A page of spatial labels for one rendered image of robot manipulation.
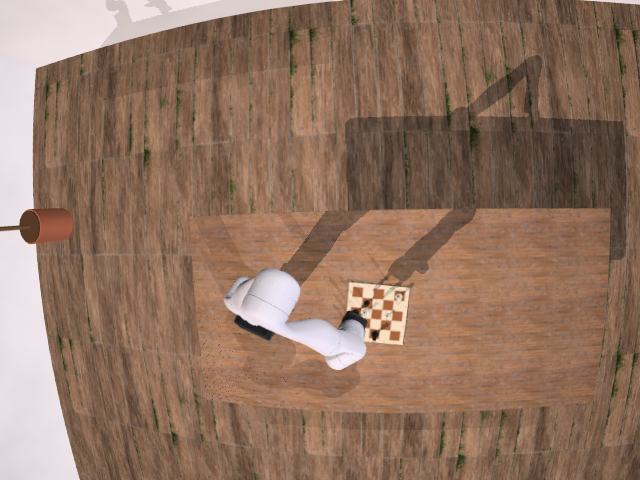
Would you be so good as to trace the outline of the chessboard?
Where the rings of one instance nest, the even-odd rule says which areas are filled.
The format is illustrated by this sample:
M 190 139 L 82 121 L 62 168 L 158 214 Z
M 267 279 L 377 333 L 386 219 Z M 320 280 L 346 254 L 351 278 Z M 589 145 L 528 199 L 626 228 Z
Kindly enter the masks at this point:
M 409 290 L 410 287 L 349 282 L 347 311 L 357 310 L 361 317 L 364 309 L 369 311 L 363 341 L 403 345 Z M 397 293 L 402 294 L 401 302 L 395 298 Z M 365 301 L 369 301 L 367 307 Z M 373 331 L 378 332 L 376 341 L 372 340 Z

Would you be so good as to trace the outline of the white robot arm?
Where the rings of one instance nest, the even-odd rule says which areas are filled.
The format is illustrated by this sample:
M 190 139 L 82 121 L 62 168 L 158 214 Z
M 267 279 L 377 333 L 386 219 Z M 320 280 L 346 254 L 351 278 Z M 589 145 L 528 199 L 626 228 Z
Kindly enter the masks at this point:
M 241 317 L 244 314 L 251 325 L 262 326 L 309 346 L 325 355 L 326 363 L 335 370 L 344 369 L 364 357 L 366 345 L 361 331 L 354 326 L 339 330 L 318 318 L 287 322 L 300 295 L 300 286 L 291 275 L 266 268 L 258 273 L 256 280 L 253 277 L 245 282 L 247 279 L 238 277 L 224 297 L 226 306 L 233 313 Z

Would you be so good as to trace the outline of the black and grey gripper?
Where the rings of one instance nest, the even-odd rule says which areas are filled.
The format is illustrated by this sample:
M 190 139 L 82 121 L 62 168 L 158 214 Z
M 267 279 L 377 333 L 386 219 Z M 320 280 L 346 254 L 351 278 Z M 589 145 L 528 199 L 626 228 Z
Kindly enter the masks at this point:
M 364 319 L 363 317 L 359 316 L 358 314 L 352 312 L 352 311 L 347 311 L 345 316 L 343 317 L 341 324 L 339 325 L 339 330 L 345 326 L 354 326 L 356 328 L 358 328 L 361 333 L 362 333 L 362 338 L 365 336 L 365 328 L 367 326 L 367 320 Z M 348 319 L 348 318 L 354 318 L 354 319 Z M 362 320 L 362 319 L 363 320 Z M 357 320 L 356 320 L 357 319 Z

